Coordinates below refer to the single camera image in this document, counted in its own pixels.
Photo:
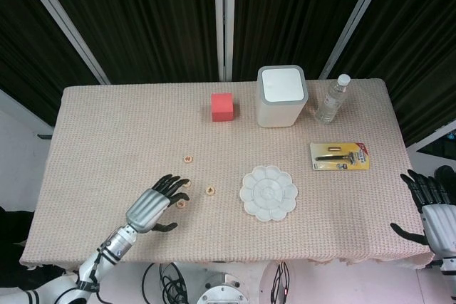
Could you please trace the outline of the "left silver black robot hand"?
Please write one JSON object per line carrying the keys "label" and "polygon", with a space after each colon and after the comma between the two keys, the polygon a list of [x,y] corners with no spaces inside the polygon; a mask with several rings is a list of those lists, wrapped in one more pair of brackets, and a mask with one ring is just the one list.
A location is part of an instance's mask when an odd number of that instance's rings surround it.
{"label": "left silver black robot hand", "polygon": [[189,179],[167,174],[161,177],[151,188],[136,200],[127,210],[126,221],[129,226],[139,234],[149,231],[167,233],[178,227],[173,222],[168,225],[159,224],[158,221],[163,213],[180,200],[189,201],[189,196],[178,190],[188,184]]}

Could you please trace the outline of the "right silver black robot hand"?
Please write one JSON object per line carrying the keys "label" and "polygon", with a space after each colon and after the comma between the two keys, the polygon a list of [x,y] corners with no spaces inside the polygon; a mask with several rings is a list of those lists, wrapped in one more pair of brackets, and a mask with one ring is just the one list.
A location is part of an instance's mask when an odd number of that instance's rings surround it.
{"label": "right silver black robot hand", "polygon": [[414,234],[391,223],[391,229],[401,238],[428,246],[440,258],[455,257],[455,172],[449,166],[440,167],[426,177],[411,169],[400,178],[417,207],[423,233]]}

